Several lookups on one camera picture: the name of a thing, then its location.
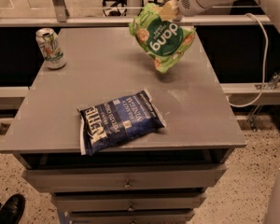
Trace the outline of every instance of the shoe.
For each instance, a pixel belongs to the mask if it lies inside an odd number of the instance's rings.
[[[0,208],[0,224],[18,224],[25,208],[25,198],[20,194],[11,196]]]

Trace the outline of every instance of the drawer knob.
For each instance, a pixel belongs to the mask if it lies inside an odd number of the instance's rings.
[[[123,185],[124,189],[131,189],[133,187],[133,185],[130,183],[130,180],[127,179],[125,184]]]
[[[133,211],[134,211],[134,208],[133,208],[133,204],[132,204],[132,203],[130,203],[130,206],[129,206],[129,208],[128,208],[128,211],[129,211],[129,212],[133,212]]]

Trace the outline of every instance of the table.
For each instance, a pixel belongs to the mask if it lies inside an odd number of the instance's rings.
[[[185,223],[245,146],[199,37],[165,75],[127,27],[66,28],[59,38],[66,66],[42,66],[0,152],[13,154],[23,177],[73,221]],[[81,156],[77,107],[143,88],[167,128]]]

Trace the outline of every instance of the green chip bag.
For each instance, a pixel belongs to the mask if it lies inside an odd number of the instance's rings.
[[[139,16],[129,24],[130,34],[154,59],[155,68],[165,73],[174,66],[191,46],[195,38],[195,28],[190,31],[160,18],[161,7],[146,4]]]

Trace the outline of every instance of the floor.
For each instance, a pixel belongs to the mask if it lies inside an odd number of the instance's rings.
[[[207,198],[195,210],[187,224],[254,224],[262,223],[274,180],[280,170],[280,128],[272,115],[257,118],[259,130],[254,132],[246,115],[236,114],[245,134],[246,147],[235,149],[226,164],[227,172]],[[8,126],[0,132],[0,143]],[[14,193],[26,198],[21,224],[59,223],[56,208],[48,194],[40,194],[22,178],[20,163],[11,155],[0,154],[0,203]]]

